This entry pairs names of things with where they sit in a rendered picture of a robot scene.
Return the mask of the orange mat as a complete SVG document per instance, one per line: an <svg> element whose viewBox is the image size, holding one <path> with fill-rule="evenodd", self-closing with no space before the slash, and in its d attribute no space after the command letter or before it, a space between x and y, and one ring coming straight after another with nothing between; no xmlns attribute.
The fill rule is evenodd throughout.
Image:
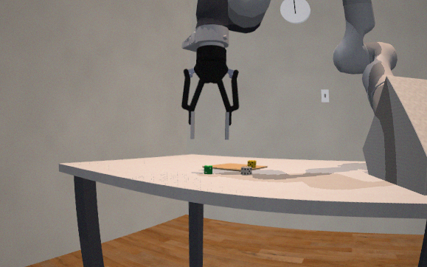
<svg viewBox="0 0 427 267"><path fill-rule="evenodd" d="M241 167L243 167L243 166L247 166L247 164L237 164L237 165L234 165L233 163L215 164L215 165L212 166L212 169L231 170L231 171L238 171L238 172L240 172ZM252 168L252 170L258 170L258 169L262 169L262 168L266 168L266 167L268 167L268 166L259 166L259 165L257 165L256 167Z"/></svg>

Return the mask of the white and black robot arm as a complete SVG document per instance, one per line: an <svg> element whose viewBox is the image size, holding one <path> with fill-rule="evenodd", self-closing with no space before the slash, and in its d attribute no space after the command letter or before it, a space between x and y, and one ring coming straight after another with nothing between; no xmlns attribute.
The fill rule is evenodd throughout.
<svg viewBox="0 0 427 267"><path fill-rule="evenodd" d="M375 26L372 0L342 0L346 30L333 52L333 62L343 73L363 74L362 82L372 110L376 111L386 76L397 63L391 44L364 43ZM271 0L198 0L195 32L182 42L182 49L196 52L200 46L229 46L229 30L249 33L261 24ZM228 14L229 10L229 14Z"/></svg>

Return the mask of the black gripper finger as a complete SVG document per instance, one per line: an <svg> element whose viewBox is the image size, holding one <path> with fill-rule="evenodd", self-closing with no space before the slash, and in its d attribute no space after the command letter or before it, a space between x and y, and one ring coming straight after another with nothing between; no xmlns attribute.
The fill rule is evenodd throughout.
<svg viewBox="0 0 427 267"><path fill-rule="evenodd" d="M233 106L230 106L229 99L226 94L226 90L223 85L221 74L218 68L214 68L214 73L217 79L218 88L220 90L223 104L226 109L226 122L225 122L225 140L229 140L229 126L232 124L232 112L239 109L238 91L237 91L237 76L238 70L228 70L229 77L232 79L232 99Z"/></svg>
<svg viewBox="0 0 427 267"><path fill-rule="evenodd" d="M185 110L189 111L189 124L190 127L190 139L195 138L195 107L198 102L198 98L200 97L202 88L204 87L204 81L206 78L206 75L208 73L208 68L204 68L200 77L200 80L198 81L197 88L195 90L194 96L192 98L192 102L190 105L187 105L188 103L188 97L189 97L189 91L190 91L190 78L193 76L193 73L195 73L194 68L193 69L185 69L184 70L184 91L183 91L183 97L182 97L182 104L181 107Z"/></svg>

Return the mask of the green die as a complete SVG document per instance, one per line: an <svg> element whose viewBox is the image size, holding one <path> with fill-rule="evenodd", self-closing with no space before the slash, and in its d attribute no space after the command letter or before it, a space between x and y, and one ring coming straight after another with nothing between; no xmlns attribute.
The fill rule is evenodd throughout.
<svg viewBox="0 0 427 267"><path fill-rule="evenodd" d="M212 174L212 165L204 165L204 174Z"/></svg>

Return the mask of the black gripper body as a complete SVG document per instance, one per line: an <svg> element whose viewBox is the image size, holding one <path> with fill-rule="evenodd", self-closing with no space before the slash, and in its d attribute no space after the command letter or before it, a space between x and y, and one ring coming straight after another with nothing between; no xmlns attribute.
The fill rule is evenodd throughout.
<svg viewBox="0 0 427 267"><path fill-rule="evenodd" d="M200 78L204 68L208 68L204 83L218 83L214 68L218 68L223 79L228 72L226 65L226 49L222 46L206 45L197 48L196 65L194 71Z"/></svg>

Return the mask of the grey die with black pips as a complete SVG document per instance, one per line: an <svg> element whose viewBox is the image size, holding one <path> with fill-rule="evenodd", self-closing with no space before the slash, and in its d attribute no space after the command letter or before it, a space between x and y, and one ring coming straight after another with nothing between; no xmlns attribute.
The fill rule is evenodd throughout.
<svg viewBox="0 0 427 267"><path fill-rule="evenodd" d="M249 176L251 175L252 167L241 167L241 175Z"/></svg>

